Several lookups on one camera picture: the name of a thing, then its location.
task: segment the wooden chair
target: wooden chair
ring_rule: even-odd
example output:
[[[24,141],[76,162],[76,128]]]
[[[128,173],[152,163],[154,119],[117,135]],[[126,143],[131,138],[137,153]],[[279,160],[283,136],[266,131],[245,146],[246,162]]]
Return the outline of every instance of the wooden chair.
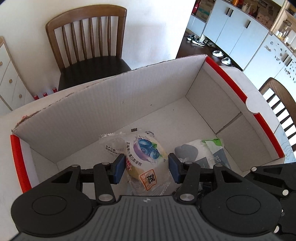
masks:
[[[109,76],[127,72],[130,67],[121,58],[123,47],[123,35],[126,22],[127,9],[115,5],[91,5],[80,7],[64,12],[46,24],[46,32],[54,53],[54,57],[61,71],[59,80],[59,90],[66,89],[75,85],[86,83],[89,81],[106,78]],[[117,38],[116,38],[116,55],[111,56],[111,16],[118,17]],[[103,34],[102,34],[102,17],[107,17],[107,49],[108,56],[103,56]],[[98,36],[94,36],[93,18],[97,18]],[[86,37],[83,28],[83,19],[88,19],[88,29],[91,58],[87,59]],[[82,52],[78,51],[78,42],[76,39],[74,22],[79,22],[80,39],[82,45]],[[74,53],[69,48],[67,34],[65,27],[71,29],[71,39]],[[65,49],[59,47],[56,31],[62,32],[62,38]],[[95,38],[98,38],[100,56],[95,56]],[[61,51],[66,52],[67,63],[63,61]]]
[[[296,103],[289,91],[276,79],[269,78],[259,89],[260,93],[263,95],[268,89],[272,89],[274,94],[269,97],[266,101],[269,103],[275,96],[278,96],[279,101],[275,103],[271,109],[274,110],[281,102],[284,105],[284,108],[281,109],[278,113],[276,113],[276,117],[279,117],[280,114],[282,114],[285,110],[288,111],[289,115],[285,117],[283,120],[280,121],[280,124],[282,125],[287,119],[291,117],[293,123],[290,124],[288,127],[284,129],[286,132],[289,130],[293,125],[296,123]],[[288,136],[288,139],[291,139],[294,135],[296,135],[296,132]],[[296,144],[292,145],[292,150],[296,151]]]

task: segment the dark wooden floor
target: dark wooden floor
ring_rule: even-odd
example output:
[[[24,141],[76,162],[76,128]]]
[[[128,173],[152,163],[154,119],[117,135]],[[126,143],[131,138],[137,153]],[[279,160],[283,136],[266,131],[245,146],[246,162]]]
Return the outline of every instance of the dark wooden floor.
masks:
[[[182,57],[196,55],[196,54],[206,54],[206,55],[210,56],[218,65],[226,66],[225,64],[221,63],[220,58],[212,55],[212,52],[214,50],[220,50],[219,48],[212,48],[207,45],[205,45],[204,47],[195,45],[195,44],[191,43],[190,41],[187,41],[187,36],[188,36],[188,33],[185,32],[176,58],[182,58]],[[233,62],[232,64],[241,70],[241,68],[238,67],[238,65],[235,62]]]

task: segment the black chair seat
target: black chair seat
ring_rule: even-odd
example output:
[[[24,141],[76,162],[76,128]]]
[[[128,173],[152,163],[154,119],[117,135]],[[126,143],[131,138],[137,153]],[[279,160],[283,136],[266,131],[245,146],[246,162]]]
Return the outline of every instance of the black chair seat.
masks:
[[[123,59],[102,56],[77,62],[61,71],[59,91],[131,70]]]

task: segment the gray ribbed panel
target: gray ribbed panel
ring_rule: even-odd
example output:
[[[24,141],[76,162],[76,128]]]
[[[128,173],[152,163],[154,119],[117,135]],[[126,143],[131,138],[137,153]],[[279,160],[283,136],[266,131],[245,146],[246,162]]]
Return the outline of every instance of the gray ribbed panel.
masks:
[[[273,233],[260,237],[234,237],[208,225],[194,206],[176,203],[172,196],[123,196],[97,209],[81,229],[54,238],[21,233],[13,241],[280,241]]]

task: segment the white dresser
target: white dresser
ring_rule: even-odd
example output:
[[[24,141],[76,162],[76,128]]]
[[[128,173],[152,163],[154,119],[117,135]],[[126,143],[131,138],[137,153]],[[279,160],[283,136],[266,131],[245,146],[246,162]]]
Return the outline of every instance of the white dresser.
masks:
[[[0,116],[33,100],[13,65],[4,38],[0,36]]]

